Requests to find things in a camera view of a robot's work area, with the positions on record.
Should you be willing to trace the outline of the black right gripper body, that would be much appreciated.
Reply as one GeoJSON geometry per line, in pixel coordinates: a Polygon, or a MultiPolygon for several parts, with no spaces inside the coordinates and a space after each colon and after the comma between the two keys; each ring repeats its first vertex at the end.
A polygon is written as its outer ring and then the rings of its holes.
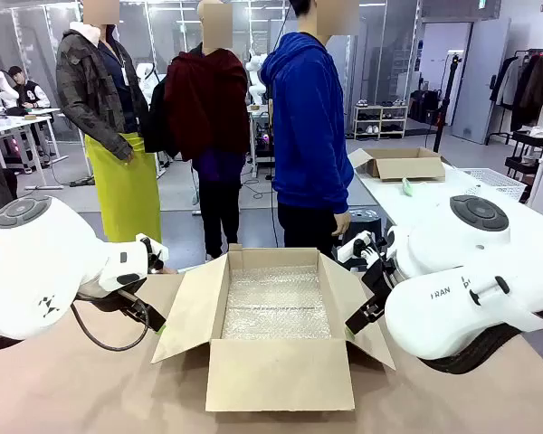
{"type": "Polygon", "coordinates": [[[395,270],[396,266],[391,259],[377,259],[367,265],[361,280],[372,294],[369,301],[386,301],[394,287],[392,279],[395,270]]]}

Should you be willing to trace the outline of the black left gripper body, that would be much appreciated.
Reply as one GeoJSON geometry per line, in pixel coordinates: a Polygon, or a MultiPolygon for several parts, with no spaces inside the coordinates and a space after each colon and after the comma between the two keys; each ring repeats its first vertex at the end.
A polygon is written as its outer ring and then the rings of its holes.
{"type": "Polygon", "coordinates": [[[133,313],[137,311],[138,298],[123,289],[110,292],[105,297],[92,297],[78,293],[76,299],[91,303],[102,312],[121,311],[126,315],[128,312],[133,313]]]}

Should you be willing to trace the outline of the person's right hand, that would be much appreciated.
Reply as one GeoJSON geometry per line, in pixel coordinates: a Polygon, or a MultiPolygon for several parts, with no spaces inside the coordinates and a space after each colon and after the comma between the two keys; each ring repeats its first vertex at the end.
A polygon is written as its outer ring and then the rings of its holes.
{"type": "Polygon", "coordinates": [[[343,212],[334,215],[336,222],[336,229],[332,232],[333,237],[339,237],[345,234],[351,223],[351,214],[350,212],[343,212]]]}

